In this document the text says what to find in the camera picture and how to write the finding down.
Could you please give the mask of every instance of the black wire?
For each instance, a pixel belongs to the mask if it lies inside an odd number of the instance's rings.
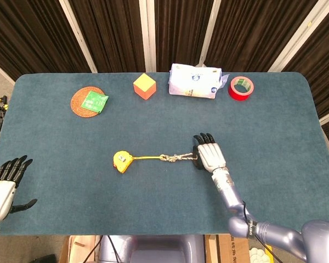
[[[94,248],[92,249],[92,251],[90,251],[89,255],[87,255],[86,259],[83,261],[83,263],[86,263],[88,258],[90,257],[90,255],[94,252],[94,250],[96,250],[96,248],[98,247],[98,245],[101,243],[103,236],[100,237],[98,243],[94,246]]]
[[[245,218],[245,222],[248,225],[248,220],[247,220],[247,215],[246,215],[246,203],[245,201],[242,201],[243,203],[243,217]],[[264,248],[266,250],[268,250],[268,252],[279,262],[279,263],[283,263],[274,253],[272,250],[269,249],[269,247],[266,246],[265,243],[263,243],[263,241],[259,238],[259,236],[257,236],[256,234],[254,234],[254,237],[262,244],[262,246],[264,246]]]
[[[116,261],[117,261],[117,263],[120,263],[120,262],[118,261],[118,259],[120,259],[120,261],[122,261],[122,260],[121,260],[121,258],[120,258],[120,256],[119,256],[119,254],[117,253],[117,250],[116,250],[116,248],[115,248],[115,245],[114,245],[114,243],[113,243],[111,237],[110,237],[110,236],[107,236],[107,237],[109,238],[109,240],[110,240],[110,242],[111,242],[111,245],[112,245],[112,248],[114,249],[115,256],[116,256]]]
[[[268,250],[268,252],[279,262],[279,263],[283,263],[283,261],[281,261],[274,253],[273,253],[273,251],[272,250],[270,250],[269,249],[269,247],[267,247],[266,246],[266,244],[264,244],[263,242],[262,242],[262,240],[256,235],[256,234],[254,234],[254,236],[255,236],[255,238],[264,246],[264,248],[266,249],[266,250]]]

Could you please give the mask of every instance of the roll of tape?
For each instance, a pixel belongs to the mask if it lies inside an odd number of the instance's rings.
[[[235,85],[242,85],[246,92],[238,92],[235,88]],[[230,82],[230,87],[228,88],[229,95],[235,100],[247,100],[247,98],[253,93],[254,86],[252,81],[246,77],[235,77]]]

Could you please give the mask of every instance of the woven coaster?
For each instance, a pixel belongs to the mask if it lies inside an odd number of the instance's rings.
[[[98,115],[97,112],[82,108],[83,101],[88,96],[89,91],[91,90],[96,93],[105,95],[105,93],[101,89],[93,86],[84,87],[77,91],[71,99],[71,109],[76,115],[81,116],[83,118],[90,118]]]

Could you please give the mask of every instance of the yellow and orange block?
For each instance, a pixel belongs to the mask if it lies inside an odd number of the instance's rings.
[[[134,91],[144,100],[147,100],[156,92],[156,81],[150,78],[148,75],[143,73],[136,81],[133,83]]]

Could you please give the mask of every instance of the table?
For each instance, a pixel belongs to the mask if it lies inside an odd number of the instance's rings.
[[[33,158],[14,204],[38,202],[1,223],[3,235],[224,233],[230,214],[210,175],[190,161],[134,161],[126,173],[113,155],[173,155],[212,133],[249,211],[259,221],[300,230],[329,220],[329,155],[310,88],[299,73],[232,73],[255,85],[247,101],[227,85],[214,100],[168,93],[169,73],[150,73],[145,101],[132,83],[141,73],[41,73],[15,85],[0,137],[0,165]],[[94,118],[70,109],[94,85],[110,96]]]

